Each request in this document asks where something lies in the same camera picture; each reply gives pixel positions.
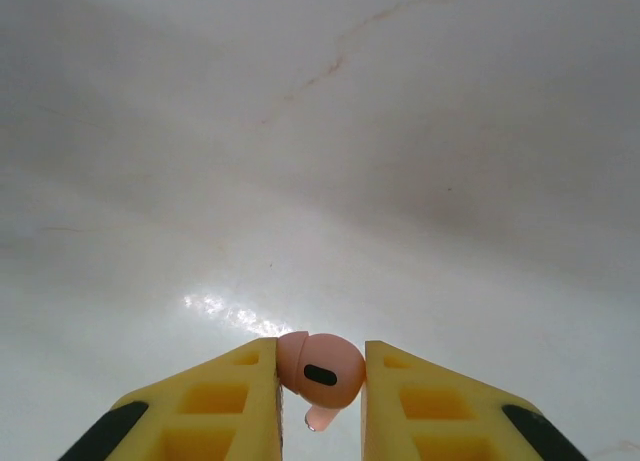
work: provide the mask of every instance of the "white marble surface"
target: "white marble surface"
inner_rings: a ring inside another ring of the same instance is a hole
[[[0,0],[0,457],[255,336],[640,459],[640,0]],[[288,397],[285,459],[358,459]]]

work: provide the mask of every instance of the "earbud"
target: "earbud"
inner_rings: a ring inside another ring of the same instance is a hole
[[[281,336],[276,365],[280,383],[311,403],[305,422],[312,431],[324,431],[351,404],[366,376],[358,348],[333,334]]]

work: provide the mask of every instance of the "glossy surface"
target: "glossy surface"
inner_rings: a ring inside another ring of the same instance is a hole
[[[309,330],[637,459],[639,3],[0,0],[0,457]]]

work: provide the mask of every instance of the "white surface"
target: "white surface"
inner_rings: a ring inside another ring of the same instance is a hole
[[[0,457],[308,329],[640,459],[639,7],[0,0]],[[305,409],[285,459],[358,459]]]

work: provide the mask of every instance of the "pink earbud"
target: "pink earbud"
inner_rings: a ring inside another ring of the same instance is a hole
[[[276,362],[282,385],[311,403],[305,421],[312,431],[324,431],[365,379],[358,348],[333,334],[285,334],[278,338]]]

